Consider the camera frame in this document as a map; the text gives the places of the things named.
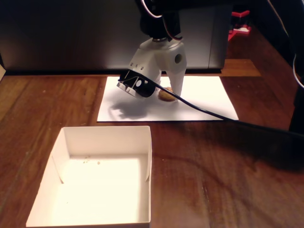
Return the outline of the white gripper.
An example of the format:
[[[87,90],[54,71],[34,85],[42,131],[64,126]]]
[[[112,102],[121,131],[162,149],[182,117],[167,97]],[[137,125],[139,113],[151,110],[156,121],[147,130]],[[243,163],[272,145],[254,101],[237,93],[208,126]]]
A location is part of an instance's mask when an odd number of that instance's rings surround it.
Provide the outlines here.
[[[186,72],[187,60],[182,41],[143,42],[129,63],[129,69],[144,76],[156,76],[155,83],[161,84],[162,71],[170,80],[173,93],[180,95]]]

